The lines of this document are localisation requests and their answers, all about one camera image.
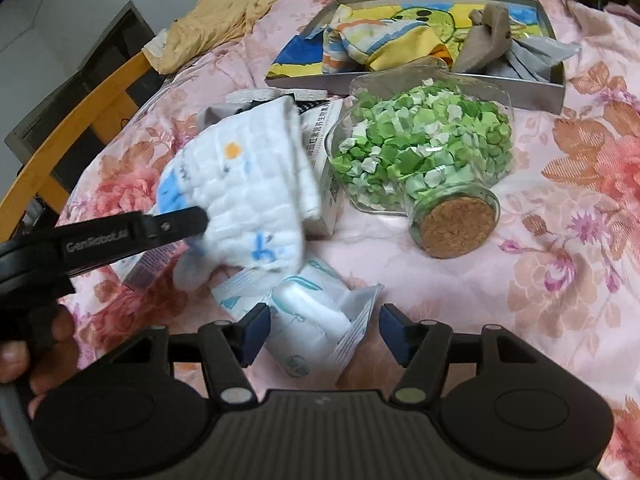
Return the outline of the purple small box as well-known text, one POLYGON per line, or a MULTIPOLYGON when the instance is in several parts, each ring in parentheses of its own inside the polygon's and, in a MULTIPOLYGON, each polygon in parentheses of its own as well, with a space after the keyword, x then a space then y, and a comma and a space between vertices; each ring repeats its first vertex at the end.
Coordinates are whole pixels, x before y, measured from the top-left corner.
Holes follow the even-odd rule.
POLYGON ((145 292, 184 248, 183 242, 160 246, 120 259, 110 267, 125 287, 134 292, 145 292))

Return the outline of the wooden bed frame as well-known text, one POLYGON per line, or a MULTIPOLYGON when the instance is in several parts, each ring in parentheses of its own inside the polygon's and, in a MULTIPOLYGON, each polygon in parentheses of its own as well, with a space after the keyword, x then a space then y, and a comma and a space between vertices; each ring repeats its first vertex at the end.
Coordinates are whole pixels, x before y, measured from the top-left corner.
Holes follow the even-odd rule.
POLYGON ((36 196, 55 212, 61 212, 70 193, 51 176, 67 151, 92 125, 98 138, 110 143, 122 131, 122 121, 136 114, 138 106, 127 90, 152 70, 141 52, 102 81, 43 141, 1 201, 1 239, 9 240, 36 196))

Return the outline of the white medicine box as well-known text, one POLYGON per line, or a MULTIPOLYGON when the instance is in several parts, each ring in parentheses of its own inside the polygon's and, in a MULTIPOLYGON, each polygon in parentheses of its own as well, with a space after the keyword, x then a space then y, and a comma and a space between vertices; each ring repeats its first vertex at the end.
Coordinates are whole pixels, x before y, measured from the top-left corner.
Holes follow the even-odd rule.
POLYGON ((328 238, 334 233, 341 198, 340 184, 334 177, 324 140, 341 117, 342 99, 296 101, 302 127, 302 145, 310 168, 318 183, 320 214, 317 219, 306 220, 306 234, 311 238, 328 238))

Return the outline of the white quilted baby cloth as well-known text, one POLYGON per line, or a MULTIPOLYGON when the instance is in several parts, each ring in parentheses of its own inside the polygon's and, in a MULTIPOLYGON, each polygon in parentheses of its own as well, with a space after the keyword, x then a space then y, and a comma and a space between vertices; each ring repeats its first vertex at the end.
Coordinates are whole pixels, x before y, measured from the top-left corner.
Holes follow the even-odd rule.
POLYGON ((176 263, 176 287, 197 289, 220 266, 297 272, 304 223, 319 218, 321 196, 292 96, 210 106, 196 128, 156 190, 161 214, 199 206, 208 218, 176 263))

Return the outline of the dark cabinet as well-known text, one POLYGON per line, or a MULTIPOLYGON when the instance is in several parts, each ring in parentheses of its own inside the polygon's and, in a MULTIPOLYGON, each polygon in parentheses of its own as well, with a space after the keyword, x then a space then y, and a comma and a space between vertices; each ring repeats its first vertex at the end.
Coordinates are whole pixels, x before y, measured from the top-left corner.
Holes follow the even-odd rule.
MULTIPOLYGON (((9 150, 26 164, 53 130, 115 70, 138 54, 154 37, 150 25, 127 2, 102 32, 76 74, 52 91, 4 139, 9 150)), ((82 172, 120 133, 136 111, 154 96, 165 78, 150 68, 124 91, 72 145, 53 169, 53 177, 70 192, 82 172)))

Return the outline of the pink floral bedsheet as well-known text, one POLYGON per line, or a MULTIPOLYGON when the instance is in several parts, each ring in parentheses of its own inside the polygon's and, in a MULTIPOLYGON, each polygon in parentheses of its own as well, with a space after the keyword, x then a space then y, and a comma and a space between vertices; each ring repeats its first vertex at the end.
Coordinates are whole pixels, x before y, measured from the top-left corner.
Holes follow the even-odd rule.
MULTIPOLYGON (((148 210, 160 172, 195 117, 260 86, 277 53, 333 0, 279 0, 243 38, 208 52, 152 99, 80 177, 70 223, 148 210)), ((338 208, 311 249, 350 286, 382 284, 410 318, 458 332, 498 323, 602 394, 615 427, 601 471, 639 474, 639 29, 573 0, 537 0, 580 51, 562 112, 515 113, 514 166, 495 188, 498 228, 476 252, 428 258, 405 221, 338 208)))

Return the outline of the striped colourful cloth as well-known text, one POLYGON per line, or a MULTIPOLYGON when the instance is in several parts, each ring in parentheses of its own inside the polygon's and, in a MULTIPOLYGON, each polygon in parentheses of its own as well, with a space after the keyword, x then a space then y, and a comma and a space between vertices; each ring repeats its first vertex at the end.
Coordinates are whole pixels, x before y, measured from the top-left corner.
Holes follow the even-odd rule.
POLYGON ((389 70, 432 56, 451 65, 452 56, 432 25, 394 18, 393 6, 354 10, 341 4, 322 32, 324 74, 389 70))

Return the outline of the yellow blue cartoon drawing paper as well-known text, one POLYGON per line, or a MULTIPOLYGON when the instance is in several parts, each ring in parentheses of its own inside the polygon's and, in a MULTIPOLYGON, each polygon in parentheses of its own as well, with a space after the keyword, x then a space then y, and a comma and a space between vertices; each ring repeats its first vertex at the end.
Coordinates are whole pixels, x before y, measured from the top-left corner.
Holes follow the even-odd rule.
MULTIPOLYGON (((469 13, 472 10, 483 10, 488 4, 486 1, 445 1, 386 4, 386 6, 393 6, 398 10, 394 18, 417 18, 432 25, 436 34, 446 44, 453 63, 472 27, 469 13)), ((274 79, 329 75, 322 73, 321 69, 322 32, 327 24, 329 22, 316 27, 309 34, 294 36, 272 62, 267 77, 274 79)))

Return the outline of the grey beige cloth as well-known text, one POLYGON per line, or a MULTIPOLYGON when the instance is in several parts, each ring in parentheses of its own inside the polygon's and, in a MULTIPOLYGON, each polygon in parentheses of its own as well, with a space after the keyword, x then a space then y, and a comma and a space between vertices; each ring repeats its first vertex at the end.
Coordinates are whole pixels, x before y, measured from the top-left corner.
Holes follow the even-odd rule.
POLYGON ((503 3, 489 3, 483 10, 472 10, 469 19, 472 27, 452 66, 454 73, 480 73, 506 54, 512 44, 509 12, 503 3))

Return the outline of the white plastic packet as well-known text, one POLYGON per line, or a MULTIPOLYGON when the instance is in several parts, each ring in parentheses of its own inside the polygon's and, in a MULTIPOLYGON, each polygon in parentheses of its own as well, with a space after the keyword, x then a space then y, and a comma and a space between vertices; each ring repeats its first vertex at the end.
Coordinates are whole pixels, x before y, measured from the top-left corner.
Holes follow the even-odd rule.
POLYGON ((329 263, 311 252, 296 274, 245 269, 212 290, 235 321, 255 304, 269 307, 265 343, 297 388, 335 386, 367 333, 381 284, 349 288, 329 263))

